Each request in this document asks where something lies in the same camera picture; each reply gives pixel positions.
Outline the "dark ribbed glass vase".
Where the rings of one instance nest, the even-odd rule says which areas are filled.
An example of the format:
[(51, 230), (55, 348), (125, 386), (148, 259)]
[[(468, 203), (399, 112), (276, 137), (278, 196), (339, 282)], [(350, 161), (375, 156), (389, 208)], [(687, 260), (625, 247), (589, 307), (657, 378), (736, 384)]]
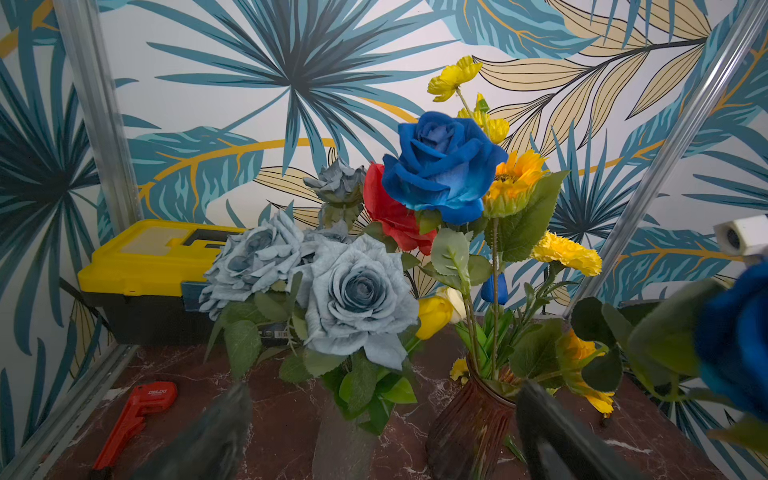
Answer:
[(515, 439), (519, 389), (483, 378), (468, 362), (467, 383), (433, 422), (426, 441), (434, 479), (490, 479), (506, 450), (525, 462)]

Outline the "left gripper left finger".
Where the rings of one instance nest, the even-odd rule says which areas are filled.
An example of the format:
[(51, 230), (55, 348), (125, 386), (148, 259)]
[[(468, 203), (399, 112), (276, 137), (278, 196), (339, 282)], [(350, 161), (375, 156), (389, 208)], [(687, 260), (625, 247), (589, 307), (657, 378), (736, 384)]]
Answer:
[(134, 479), (234, 479), (252, 422), (249, 388), (237, 383), (220, 395), (169, 445), (155, 451)]

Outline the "tall sunflower at back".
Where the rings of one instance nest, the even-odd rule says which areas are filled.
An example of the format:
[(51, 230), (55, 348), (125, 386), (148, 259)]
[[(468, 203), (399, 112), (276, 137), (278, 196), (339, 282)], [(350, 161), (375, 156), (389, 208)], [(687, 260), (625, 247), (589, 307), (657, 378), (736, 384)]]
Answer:
[(504, 218), (522, 211), (538, 182), (549, 174), (546, 158), (534, 150), (513, 152), (496, 168), (495, 179), (483, 197), (484, 216)]

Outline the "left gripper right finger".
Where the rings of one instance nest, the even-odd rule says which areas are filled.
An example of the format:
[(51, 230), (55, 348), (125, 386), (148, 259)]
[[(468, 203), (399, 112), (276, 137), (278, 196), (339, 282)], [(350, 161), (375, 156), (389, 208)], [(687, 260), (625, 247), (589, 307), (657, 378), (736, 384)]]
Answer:
[(605, 441), (573, 418), (540, 385), (525, 381), (516, 421), (533, 479), (641, 479)]

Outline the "yellow carnation vase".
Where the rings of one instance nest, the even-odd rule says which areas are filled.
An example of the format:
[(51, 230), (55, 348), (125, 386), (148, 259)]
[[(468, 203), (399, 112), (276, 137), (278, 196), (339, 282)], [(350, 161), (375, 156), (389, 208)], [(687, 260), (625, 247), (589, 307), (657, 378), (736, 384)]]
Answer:
[(560, 263), (586, 277), (595, 277), (602, 271), (602, 259), (596, 250), (550, 231), (533, 247), (530, 257), (542, 263)]

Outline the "red rose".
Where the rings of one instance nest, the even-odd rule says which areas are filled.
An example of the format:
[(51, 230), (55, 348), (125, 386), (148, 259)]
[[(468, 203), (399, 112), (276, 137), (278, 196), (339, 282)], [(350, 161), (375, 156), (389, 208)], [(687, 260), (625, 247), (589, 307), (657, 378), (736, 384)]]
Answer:
[(392, 237), (402, 251), (418, 249), (429, 256), (437, 231), (422, 234), (415, 213), (394, 200), (384, 189), (384, 166), (371, 164), (363, 185), (365, 209), (370, 218), (382, 225), (383, 233)]

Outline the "blue rose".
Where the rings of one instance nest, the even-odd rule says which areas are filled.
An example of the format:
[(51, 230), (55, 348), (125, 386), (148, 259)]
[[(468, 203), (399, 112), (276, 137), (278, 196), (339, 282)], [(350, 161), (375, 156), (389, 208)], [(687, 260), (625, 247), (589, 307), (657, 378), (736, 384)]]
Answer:
[(382, 185), (410, 210), (437, 210), (448, 224), (483, 215), (482, 198), (508, 158), (472, 119), (426, 112), (398, 126), (401, 153), (385, 155)]
[(714, 392), (767, 420), (767, 264), (749, 267), (707, 302), (696, 323), (700, 376)]

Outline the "red pipe wrench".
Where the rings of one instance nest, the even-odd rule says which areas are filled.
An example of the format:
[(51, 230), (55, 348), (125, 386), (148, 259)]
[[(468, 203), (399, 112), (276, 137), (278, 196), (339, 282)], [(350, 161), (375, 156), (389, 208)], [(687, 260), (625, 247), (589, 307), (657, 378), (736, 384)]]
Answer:
[(146, 417), (169, 409), (177, 395), (176, 384), (169, 381), (158, 381), (135, 387), (90, 470), (88, 478), (111, 479), (118, 457), (128, 442), (145, 428)]

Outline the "grey rose left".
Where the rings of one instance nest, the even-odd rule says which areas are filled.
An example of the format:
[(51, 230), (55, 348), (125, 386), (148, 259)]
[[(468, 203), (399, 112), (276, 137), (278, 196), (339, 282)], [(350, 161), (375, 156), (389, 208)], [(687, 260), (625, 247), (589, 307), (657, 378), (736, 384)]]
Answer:
[(280, 211), (256, 228), (230, 236), (212, 267), (200, 297), (200, 310), (215, 321), (233, 302), (244, 302), (274, 283), (286, 281), (301, 260), (304, 232)]

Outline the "yellow black toolbox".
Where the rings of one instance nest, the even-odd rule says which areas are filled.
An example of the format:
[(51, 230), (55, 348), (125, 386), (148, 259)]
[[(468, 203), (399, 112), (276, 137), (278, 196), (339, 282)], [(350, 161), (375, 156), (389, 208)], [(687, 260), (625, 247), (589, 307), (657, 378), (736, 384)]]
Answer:
[(78, 273), (86, 303), (119, 344), (199, 345), (213, 322), (199, 310), (204, 274), (242, 228), (142, 220), (96, 250)]

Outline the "clear glass vase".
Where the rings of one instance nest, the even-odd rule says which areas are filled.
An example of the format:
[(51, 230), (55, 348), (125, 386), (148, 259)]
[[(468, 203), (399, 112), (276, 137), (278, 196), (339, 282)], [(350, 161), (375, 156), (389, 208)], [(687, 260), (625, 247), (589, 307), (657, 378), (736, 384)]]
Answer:
[(326, 402), (312, 460), (314, 480), (366, 480), (379, 438), (345, 420), (333, 399)]

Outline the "small blue tulip bud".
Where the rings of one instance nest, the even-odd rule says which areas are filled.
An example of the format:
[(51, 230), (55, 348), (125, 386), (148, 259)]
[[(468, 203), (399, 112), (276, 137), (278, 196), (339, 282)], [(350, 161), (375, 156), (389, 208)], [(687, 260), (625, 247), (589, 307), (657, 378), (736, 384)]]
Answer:
[(487, 303), (505, 305), (509, 299), (505, 274), (501, 272), (496, 279), (491, 277), (485, 281), (481, 287), (480, 296)]

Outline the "grey rose front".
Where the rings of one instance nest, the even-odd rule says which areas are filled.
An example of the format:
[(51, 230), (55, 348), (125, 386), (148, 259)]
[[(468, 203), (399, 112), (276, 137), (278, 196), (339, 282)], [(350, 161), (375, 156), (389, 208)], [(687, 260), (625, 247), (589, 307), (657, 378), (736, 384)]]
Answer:
[(398, 335), (418, 323), (419, 304), (402, 255), (361, 235), (350, 243), (317, 241), (305, 309), (305, 346), (349, 356), (362, 350), (379, 366), (400, 371), (407, 352)]

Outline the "grey rose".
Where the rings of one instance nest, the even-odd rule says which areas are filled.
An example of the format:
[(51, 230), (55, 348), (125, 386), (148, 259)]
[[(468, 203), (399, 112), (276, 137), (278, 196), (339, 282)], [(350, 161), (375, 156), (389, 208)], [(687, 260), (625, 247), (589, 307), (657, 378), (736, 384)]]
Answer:
[(305, 177), (304, 184), (328, 204), (352, 205), (363, 201), (365, 167), (352, 168), (337, 160), (323, 169), (317, 178)]
[(256, 228), (230, 236), (212, 267), (200, 297), (200, 310), (215, 321), (233, 302), (244, 302), (274, 283), (286, 281), (301, 260), (304, 232), (280, 211)]
[(419, 304), (402, 255), (361, 235), (350, 243), (317, 241), (305, 309), (305, 346), (349, 356), (362, 350), (379, 366), (400, 371), (407, 352), (398, 335), (418, 323)]

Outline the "grey rose back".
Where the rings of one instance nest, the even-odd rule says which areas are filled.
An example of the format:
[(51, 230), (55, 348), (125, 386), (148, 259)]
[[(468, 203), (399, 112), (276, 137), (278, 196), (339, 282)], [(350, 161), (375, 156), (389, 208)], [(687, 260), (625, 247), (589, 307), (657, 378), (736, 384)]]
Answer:
[(365, 167), (352, 168), (337, 160), (323, 169), (317, 178), (305, 177), (304, 184), (328, 204), (352, 205), (363, 201)]

